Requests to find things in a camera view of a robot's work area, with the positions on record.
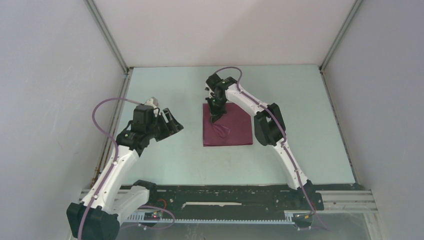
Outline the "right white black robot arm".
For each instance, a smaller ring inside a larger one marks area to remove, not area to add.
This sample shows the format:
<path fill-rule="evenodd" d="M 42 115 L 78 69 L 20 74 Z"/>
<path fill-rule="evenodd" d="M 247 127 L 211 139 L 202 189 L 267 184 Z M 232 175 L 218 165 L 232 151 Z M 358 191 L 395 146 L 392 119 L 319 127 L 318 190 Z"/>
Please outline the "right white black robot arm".
<path fill-rule="evenodd" d="M 214 124 L 226 113 L 226 104 L 233 103 L 253 117 L 254 135 L 263 146 L 272 146 L 280 157 L 287 185 L 292 190 L 291 204 L 304 209 L 316 193 L 312 181 L 303 173 L 288 142 L 281 110 L 276 103 L 268 104 L 252 96 L 233 77 L 222 79 L 217 73 L 205 81 L 209 108 L 209 122 Z"/>

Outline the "maroon cloth napkin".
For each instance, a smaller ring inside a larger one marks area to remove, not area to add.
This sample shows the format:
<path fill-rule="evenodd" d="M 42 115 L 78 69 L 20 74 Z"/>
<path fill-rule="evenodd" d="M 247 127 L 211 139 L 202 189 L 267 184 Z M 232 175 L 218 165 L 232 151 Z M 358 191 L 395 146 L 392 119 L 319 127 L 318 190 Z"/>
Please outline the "maroon cloth napkin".
<path fill-rule="evenodd" d="M 210 121 L 208 104 L 202 105 L 202 142 L 204 147 L 248 146 L 253 144 L 251 116 L 235 103 L 225 105 L 226 113 Z"/>

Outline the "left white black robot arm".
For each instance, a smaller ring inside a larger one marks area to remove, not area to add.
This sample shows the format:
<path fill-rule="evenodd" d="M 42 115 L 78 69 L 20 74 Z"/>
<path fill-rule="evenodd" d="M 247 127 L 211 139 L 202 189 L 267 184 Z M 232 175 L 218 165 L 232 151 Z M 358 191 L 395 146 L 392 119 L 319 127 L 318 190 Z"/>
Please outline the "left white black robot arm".
<path fill-rule="evenodd" d="M 123 180 L 152 139 L 164 140 L 181 130 L 168 108 L 152 103 L 137 105 L 133 118 L 116 136 L 114 149 L 96 183 L 80 203 L 71 203 L 66 216 L 78 240 L 114 240 L 123 222 L 139 207 L 153 208 L 158 194 L 146 186 L 134 185 L 116 200 Z"/>

